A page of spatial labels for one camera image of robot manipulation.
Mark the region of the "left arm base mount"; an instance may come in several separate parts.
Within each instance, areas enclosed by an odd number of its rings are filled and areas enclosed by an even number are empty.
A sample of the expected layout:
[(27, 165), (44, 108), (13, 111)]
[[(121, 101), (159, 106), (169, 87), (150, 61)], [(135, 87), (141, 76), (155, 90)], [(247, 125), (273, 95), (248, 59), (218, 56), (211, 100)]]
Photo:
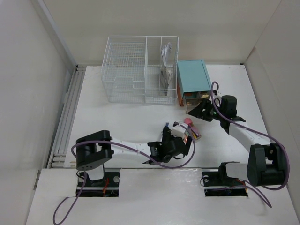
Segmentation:
[(80, 197), (118, 197), (120, 169), (105, 169), (103, 178), (91, 180), (87, 174)]

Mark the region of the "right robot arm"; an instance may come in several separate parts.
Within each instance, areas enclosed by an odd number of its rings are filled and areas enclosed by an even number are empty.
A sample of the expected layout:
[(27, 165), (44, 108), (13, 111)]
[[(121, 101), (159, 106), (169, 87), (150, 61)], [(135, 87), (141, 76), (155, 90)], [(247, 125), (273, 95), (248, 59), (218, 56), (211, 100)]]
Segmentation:
[(234, 137), (249, 153), (246, 164), (222, 162), (217, 179), (227, 185), (234, 178), (247, 180), (252, 186), (276, 188), (285, 186), (289, 176), (289, 164), (282, 145), (270, 142), (265, 134), (252, 131), (246, 121), (237, 116), (237, 98), (224, 95), (220, 104), (207, 98), (188, 111), (188, 114), (208, 122), (218, 120), (220, 126)]

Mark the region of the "pink capped marker tube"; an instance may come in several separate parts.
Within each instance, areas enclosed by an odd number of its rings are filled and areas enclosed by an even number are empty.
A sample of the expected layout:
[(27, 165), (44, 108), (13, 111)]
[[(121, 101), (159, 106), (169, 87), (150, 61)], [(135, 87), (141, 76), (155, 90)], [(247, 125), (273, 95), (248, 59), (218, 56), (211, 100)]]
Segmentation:
[(185, 118), (184, 123), (186, 123), (188, 125), (190, 131), (192, 132), (194, 139), (199, 140), (201, 138), (201, 134), (200, 134), (199, 130), (197, 129), (197, 127), (194, 125), (193, 121), (190, 118)]

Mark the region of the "teal orange drawer box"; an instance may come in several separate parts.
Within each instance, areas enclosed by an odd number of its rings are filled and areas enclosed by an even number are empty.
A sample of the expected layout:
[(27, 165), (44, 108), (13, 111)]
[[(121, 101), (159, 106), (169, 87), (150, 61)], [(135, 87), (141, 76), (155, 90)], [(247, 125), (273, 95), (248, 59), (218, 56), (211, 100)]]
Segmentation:
[(185, 100), (208, 98), (211, 81), (204, 60), (179, 60), (177, 63), (177, 95), (179, 106)]

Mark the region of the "aluminium rail frame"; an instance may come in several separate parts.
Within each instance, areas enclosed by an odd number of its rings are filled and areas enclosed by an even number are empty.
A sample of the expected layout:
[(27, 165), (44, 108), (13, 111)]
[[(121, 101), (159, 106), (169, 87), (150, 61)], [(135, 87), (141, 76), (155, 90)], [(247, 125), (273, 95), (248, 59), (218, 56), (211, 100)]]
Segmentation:
[(62, 113), (54, 133), (54, 140), (49, 150), (45, 168), (62, 168), (64, 166), (85, 71), (86, 67), (82, 65), (77, 65), (74, 69), (68, 91), (63, 98)]

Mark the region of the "clear drawer gold knob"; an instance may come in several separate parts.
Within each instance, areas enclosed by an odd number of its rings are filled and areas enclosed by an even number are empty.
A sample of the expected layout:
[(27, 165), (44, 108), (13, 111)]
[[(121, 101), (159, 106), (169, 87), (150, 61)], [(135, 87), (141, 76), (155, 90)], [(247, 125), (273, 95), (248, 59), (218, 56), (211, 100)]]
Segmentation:
[(209, 99), (210, 94), (207, 91), (187, 92), (183, 96), (184, 106), (186, 107), (186, 114), (197, 107), (203, 99)]

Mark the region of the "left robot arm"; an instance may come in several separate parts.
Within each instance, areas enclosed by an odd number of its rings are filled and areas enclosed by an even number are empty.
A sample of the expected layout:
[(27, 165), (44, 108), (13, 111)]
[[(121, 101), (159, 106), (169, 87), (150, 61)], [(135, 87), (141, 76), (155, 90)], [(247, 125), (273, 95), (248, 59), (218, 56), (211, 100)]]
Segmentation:
[(188, 156), (190, 148), (195, 148), (195, 140), (189, 128), (178, 124), (172, 128), (165, 126), (161, 141), (147, 143), (113, 139), (108, 130), (101, 130), (77, 139), (71, 153), (76, 158), (76, 169), (86, 173), (94, 186), (100, 186), (105, 180), (104, 164), (111, 159), (168, 168), (171, 159)]

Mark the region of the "grey spiral setup guide booklet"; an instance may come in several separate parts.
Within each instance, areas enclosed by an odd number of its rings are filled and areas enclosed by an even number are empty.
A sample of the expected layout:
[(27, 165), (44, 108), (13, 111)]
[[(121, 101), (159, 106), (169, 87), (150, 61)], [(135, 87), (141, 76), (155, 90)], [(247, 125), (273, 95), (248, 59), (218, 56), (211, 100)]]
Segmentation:
[(169, 42), (161, 49), (162, 66), (160, 69), (160, 88), (164, 96), (168, 95), (169, 89), (174, 88), (174, 73), (173, 68), (168, 66), (168, 59), (172, 52), (172, 44)]

